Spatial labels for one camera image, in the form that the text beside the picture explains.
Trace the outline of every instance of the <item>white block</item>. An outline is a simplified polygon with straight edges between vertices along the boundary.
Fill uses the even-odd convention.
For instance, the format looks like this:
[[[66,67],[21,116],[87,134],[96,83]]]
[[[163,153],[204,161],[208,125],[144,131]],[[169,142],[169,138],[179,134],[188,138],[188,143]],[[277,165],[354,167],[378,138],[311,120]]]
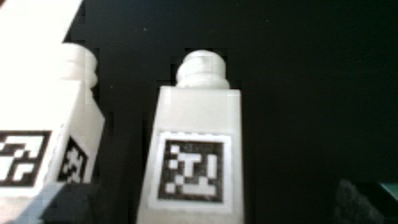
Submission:
[[[16,218],[48,183],[91,182],[105,119],[80,67],[73,62],[59,73],[43,68],[50,79],[50,74],[28,81],[0,76],[0,223]]]
[[[192,55],[194,72],[224,71],[201,68],[224,62]],[[181,68],[190,73],[188,65]],[[188,88],[160,90],[139,224],[243,223],[240,91],[226,89],[222,75],[204,81],[192,76],[179,75]]]

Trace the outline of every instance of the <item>white border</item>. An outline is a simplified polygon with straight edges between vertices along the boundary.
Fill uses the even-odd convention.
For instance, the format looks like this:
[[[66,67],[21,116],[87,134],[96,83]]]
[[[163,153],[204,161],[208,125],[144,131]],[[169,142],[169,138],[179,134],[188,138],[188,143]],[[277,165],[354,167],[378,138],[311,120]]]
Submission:
[[[201,202],[201,201],[183,201],[158,199],[158,185],[160,185],[160,175],[163,166],[163,151],[165,151],[165,141],[167,140],[188,140],[201,142],[220,142],[224,143],[222,154],[224,154],[224,195],[220,202]],[[231,213],[233,212],[233,160],[231,160],[231,136],[197,134],[197,133],[171,133],[162,132],[156,144],[156,159],[155,159],[155,174],[151,179],[151,189],[149,189],[149,208],[163,210],[181,210],[194,212],[211,212],[211,213]]]

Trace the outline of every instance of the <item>black background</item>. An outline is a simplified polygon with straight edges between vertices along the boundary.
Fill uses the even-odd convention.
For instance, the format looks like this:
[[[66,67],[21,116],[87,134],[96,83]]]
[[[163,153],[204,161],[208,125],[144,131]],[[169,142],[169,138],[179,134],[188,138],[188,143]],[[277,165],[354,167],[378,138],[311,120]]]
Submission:
[[[398,2],[85,0],[107,223],[133,223],[158,87],[194,49],[242,90],[247,224],[330,223],[338,180],[398,181]]]

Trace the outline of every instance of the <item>black pattern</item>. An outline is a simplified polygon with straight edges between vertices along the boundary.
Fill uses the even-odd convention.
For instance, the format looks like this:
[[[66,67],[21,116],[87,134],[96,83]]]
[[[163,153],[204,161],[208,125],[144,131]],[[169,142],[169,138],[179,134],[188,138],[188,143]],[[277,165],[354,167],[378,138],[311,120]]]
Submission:
[[[41,170],[41,162],[43,156],[48,146],[48,139],[50,139],[50,131],[0,131],[0,159],[12,159],[12,163],[9,167],[2,167],[4,172],[7,172],[7,177],[0,180],[0,187],[32,187],[36,184],[37,174]],[[18,137],[18,143],[9,143],[7,139]],[[30,153],[25,151],[27,144],[23,143],[25,139],[28,140],[30,137],[43,137],[43,141],[39,143],[39,153],[34,158],[30,158]],[[23,150],[21,157],[14,157],[14,153],[18,150]],[[32,172],[23,173],[21,180],[14,180],[14,174],[18,171],[20,165],[32,165],[34,169]]]
[[[60,182],[82,183],[87,160],[89,160],[87,154],[76,144],[76,141],[73,140],[73,138],[69,138],[64,159],[62,159],[62,163],[60,163],[60,172],[59,172],[59,181]]]
[[[176,192],[169,193],[165,191],[167,183],[174,182],[176,175],[183,176],[185,163],[178,162],[178,169],[169,168],[169,161],[176,160],[176,154],[171,153],[171,146],[179,146],[181,153],[201,154],[201,162],[194,164],[194,177],[185,177],[187,184],[199,183],[199,177],[206,177],[208,169],[208,155],[217,156],[217,178],[208,179],[208,185],[215,186],[215,195],[192,195],[185,194],[181,191],[181,186],[176,185]],[[162,164],[162,176],[160,176],[160,187],[158,187],[158,198],[169,200],[187,200],[187,201],[204,201],[204,202],[222,202],[222,183],[224,183],[224,154],[222,154],[224,143],[222,142],[199,142],[199,141],[165,141],[165,154],[163,154],[163,164]]]

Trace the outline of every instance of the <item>white cylinder top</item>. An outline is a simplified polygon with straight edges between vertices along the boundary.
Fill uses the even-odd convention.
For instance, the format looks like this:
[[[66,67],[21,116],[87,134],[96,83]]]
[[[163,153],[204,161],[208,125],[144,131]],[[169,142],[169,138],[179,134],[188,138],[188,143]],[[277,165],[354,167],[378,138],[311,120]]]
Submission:
[[[226,80],[226,63],[211,51],[194,51],[183,60],[178,69],[178,87],[229,89]]]

